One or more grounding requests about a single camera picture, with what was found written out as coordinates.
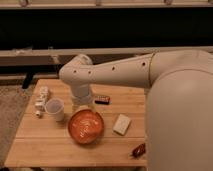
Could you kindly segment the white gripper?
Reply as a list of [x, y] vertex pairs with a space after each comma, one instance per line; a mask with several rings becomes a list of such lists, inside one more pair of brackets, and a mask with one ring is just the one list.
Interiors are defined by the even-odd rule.
[[90, 108], [92, 106], [93, 93], [89, 84], [72, 85], [70, 90], [74, 112]]

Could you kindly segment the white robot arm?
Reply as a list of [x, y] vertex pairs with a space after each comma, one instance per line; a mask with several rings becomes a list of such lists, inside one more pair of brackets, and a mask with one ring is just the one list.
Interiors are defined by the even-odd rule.
[[77, 103], [91, 97], [92, 83], [146, 88], [148, 171], [213, 171], [213, 54], [158, 52], [98, 65], [78, 55], [59, 78]]

